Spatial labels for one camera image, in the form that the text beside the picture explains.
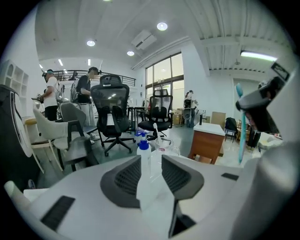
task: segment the railing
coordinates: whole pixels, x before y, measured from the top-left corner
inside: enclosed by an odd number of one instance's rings
[[[67,73],[65,73],[65,71],[54,71],[54,75],[58,81],[73,81],[75,79],[79,79],[81,76],[86,75],[88,73],[87,70],[67,70],[66,72]],[[100,75],[95,76],[95,79],[92,80],[100,81],[100,77],[107,74],[111,73],[102,73]],[[118,76],[121,78],[123,84],[135,87],[135,78],[126,77],[122,75]]]

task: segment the white pants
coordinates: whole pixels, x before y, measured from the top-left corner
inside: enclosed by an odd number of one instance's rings
[[[84,125],[85,126],[95,126],[96,121],[95,121],[92,104],[78,104],[78,108],[81,109],[81,111],[83,111],[86,115]],[[91,140],[93,140],[94,137],[95,137],[95,134],[91,133],[90,134]]]

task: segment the white cabinet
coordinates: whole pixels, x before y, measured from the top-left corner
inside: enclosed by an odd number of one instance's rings
[[[4,84],[17,92],[20,97],[22,115],[26,114],[26,96],[29,76],[13,61],[7,60],[0,66],[0,84]]]

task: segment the black t-shirt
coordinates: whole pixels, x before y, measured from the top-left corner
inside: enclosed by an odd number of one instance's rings
[[[90,97],[88,95],[81,94],[81,88],[90,91],[90,80],[87,75],[84,75],[79,79],[76,91],[79,93],[78,103],[91,103]]]

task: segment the ceiling light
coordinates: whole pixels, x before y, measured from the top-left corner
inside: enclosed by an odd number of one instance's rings
[[[61,60],[60,60],[60,59],[58,59],[58,62],[60,62],[60,65],[61,65],[61,66],[63,66],[63,65],[62,65],[62,62],[61,62]]]
[[[160,22],[157,25],[157,28],[158,28],[158,30],[164,31],[164,30],[166,30],[168,28],[168,25],[165,22]]]
[[[134,54],[135,54],[135,52],[133,52],[133,51],[128,51],[128,52],[127,52],[127,55],[128,55],[128,56],[133,56]]]
[[[250,58],[259,58],[259,59],[264,59],[268,61],[276,61],[277,58],[265,55],[265,54],[260,54],[260,53],[255,53],[255,52],[241,52],[240,55],[242,57],[250,57]]]
[[[95,46],[95,42],[92,40],[89,40],[86,42],[86,45],[92,47],[92,46]]]

